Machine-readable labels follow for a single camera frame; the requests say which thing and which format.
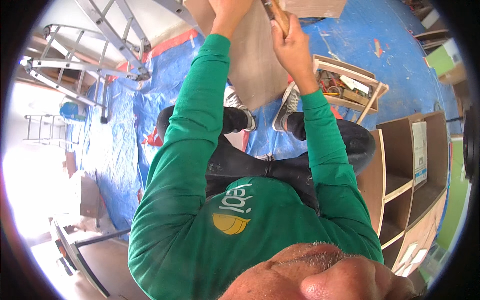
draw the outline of black pants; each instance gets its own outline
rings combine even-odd
[[[168,119],[173,114],[173,108],[171,106],[162,110],[156,120],[158,136],[162,141],[170,124]],[[373,158],[375,140],[368,130],[353,122],[337,120],[337,125],[347,147],[348,162],[353,166],[355,175],[358,175]],[[224,108],[222,133],[218,137],[218,146],[208,162],[205,173],[206,196],[211,197],[224,192],[229,184],[240,178],[265,176],[290,184],[302,202],[319,213],[308,152],[299,157],[274,161],[257,159],[232,146],[224,136],[227,133],[239,132],[246,127],[247,117],[244,112],[236,108]],[[303,112],[289,115],[287,131],[298,140],[306,140]]]

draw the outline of hammer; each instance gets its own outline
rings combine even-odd
[[[290,24],[288,16],[278,4],[278,0],[262,0],[262,3],[267,11],[268,18],[277,21],[282,29],[283,38],[286,38],[290,29]]]

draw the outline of gray sneaker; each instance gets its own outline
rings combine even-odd
[[[235,88],[231,85],[225,88],[223,106],[227,108],[238,108],[243,110],[243,112],[245,112],[245,114],[247,115],[248,120],[247,128],[245,128],[244,130],[248,132],[255,130],[257,124],[255,123],[255,119],[253,118],[252,113],[242,103],[239,96],[237,95],[237,92],[235,92]]]
[[[300,91],[295,82],[292,82],[288,85],[285,93],[282,97],[282,104],[280,105],[280,109],[276,113],[275,118],[272,122],[273,130],[284,132],[285,129],[285,122],[287,121],[287,117],[297,111],[297,106],[299,105],[300,100]]]

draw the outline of green sweatshirt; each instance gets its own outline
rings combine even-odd
[[[152,299],[216,299],[243,271],[287,246],[325,241],[383,263],[380,242],[323,94],[302,96],[321,217],[288,184],[245,177],[205,201],[222,129],[230,41],[209,35],[193,60],[165,143],[148,172],[128,266]]]

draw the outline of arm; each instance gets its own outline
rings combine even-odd
[[[129,268],[143,288],[178,234],[205,203],[205,171],[223,124],[229,38],[252,0],[214,1],[217,17],[180,90],[165,142],[150,166],[145,194],[135,212]]]
[[[289,20],[290,32],[285,40],[278,24],[272,22],[274,50],[300,90],[310,168],[321,220],[340,240],[347,242],[352,239],[352,234],[356,235],[360,242],[369,245],[372,256],[382,261],[380,242],[358,191],[336,119],[312,72],[308,35],[302,32],[295,15],[290,15]]]

